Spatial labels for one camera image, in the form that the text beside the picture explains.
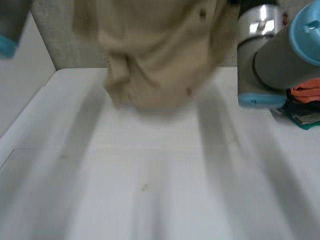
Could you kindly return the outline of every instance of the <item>stack of fabric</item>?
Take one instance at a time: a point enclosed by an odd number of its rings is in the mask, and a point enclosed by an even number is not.
[[[320,77],[289,89],[280,111],[302,129],[320,126]]]

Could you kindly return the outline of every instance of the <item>teal cloth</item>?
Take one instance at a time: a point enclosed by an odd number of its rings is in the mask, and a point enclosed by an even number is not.
[[[304,129],[304,130],[309,130],[310,128],[313,128],[315,126],[320,126],[320,121],[317,121],[315,123],[312,124],[300,124],[300,122],[298,122],[297,120],[295,120],[295,118],[291,115],[291,114],[287,114],[287,116],[289,117],[289,119],[295,123],[296,125],[298,125],[298,127]]]

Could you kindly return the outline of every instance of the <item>white surface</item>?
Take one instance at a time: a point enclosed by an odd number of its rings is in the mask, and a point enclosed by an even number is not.
[[[0,138],[55,71],[30,14],[14,59],[0,59]]]
[[[58,71],[6,133],[0,240],[318,239],[320,128],[239,108],[235,68],[175,114],[115,110],[105,71]]]

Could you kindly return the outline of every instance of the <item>light blue cap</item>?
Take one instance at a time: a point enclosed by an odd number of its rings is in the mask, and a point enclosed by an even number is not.
[[[279,109],[286,103],[287,96],[276,94],[241,93],[238,103],[244,108]]]
[[[0,34],[0,59],[11,59],[16,52],[18,44]]]
[[[310,3],[297,14],[290,26],[289,38],[297,55],[320,66],[320,0]]]

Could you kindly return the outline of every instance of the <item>beige cloth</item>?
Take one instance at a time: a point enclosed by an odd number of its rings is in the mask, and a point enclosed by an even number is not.
[[[74,0],[73,29],[109,53],[113,103],[174,108],[221,64],[239,7],[227,0]]]

